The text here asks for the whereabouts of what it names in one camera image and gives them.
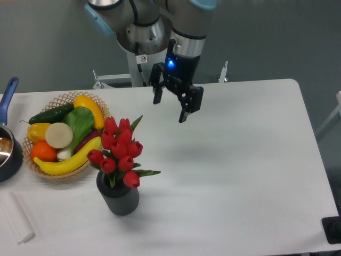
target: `blue led light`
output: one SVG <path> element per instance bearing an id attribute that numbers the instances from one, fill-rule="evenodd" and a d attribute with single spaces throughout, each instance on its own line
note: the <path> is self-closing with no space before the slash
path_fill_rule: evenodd
<path id="1" fill-rule="evenodd" d="M 170 59 L 168 64 L 167 64 L 167 67 L 168 68 L 174 68 L 174 66 L 175 66 L 174 62 Z"/>

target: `white paper towel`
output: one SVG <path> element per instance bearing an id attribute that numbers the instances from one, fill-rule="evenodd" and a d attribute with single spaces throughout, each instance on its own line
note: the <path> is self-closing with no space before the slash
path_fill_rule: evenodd
<path id="1" fill-rule="evenodd" d="M 11 226 L 15 240 L 18 243 L 25 243 L 34 237 L 35 233 L 23 208 L 13 192 L 2 196 L 3 211 Z"/>

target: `tulip bouquet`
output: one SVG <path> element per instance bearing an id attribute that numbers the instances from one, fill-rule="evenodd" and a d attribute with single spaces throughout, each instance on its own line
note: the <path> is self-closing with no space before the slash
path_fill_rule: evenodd
<path id="1" fill-rule="evenodd" d="M 104 130 L 100 131 L 104 150 L 90 150 L 87 154 L 91 165 L 108 176 L 112 188 L 123 184 L 137 188 L 140 185 L 140 177 L 160 173 L 152 170 L 134 170 L 141 166 L 135 163 L 134 159 L 141 154 L 143 146 L 132 139 L 141 119 L 142 116 L 131 125 L 129 119 L 121 119 L 117 126 L 113 117 L 107 117 L 104 121 Z"/>

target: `cooking pot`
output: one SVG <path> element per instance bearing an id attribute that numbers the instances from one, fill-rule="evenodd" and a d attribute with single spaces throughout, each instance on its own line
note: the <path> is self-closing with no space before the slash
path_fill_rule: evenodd
<path id="1" fill-rule="evenodd" d="M 6 127 L 7 111 L 19 79 L 12 77 L 0 101 L 0 182 L 13 176 L 22 165 L 22 149 L 13 133 Z"/>

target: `green cucumber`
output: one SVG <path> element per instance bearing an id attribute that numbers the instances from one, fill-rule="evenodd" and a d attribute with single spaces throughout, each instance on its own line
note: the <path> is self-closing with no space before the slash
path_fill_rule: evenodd
<path id="1" fill-rule="evenodd" d="M 39 113 L 38 115 L 35 115 L 31 117 L 31 119 L 28 121 L 29 124 L 36 124 L 36 123 L 57 123 L 62 121 L 64 116 L 71 112 L 74 109 L 73 104 L 66 104 L 61 105 L 49 110 L 46 110 L 44 112 Z"/>

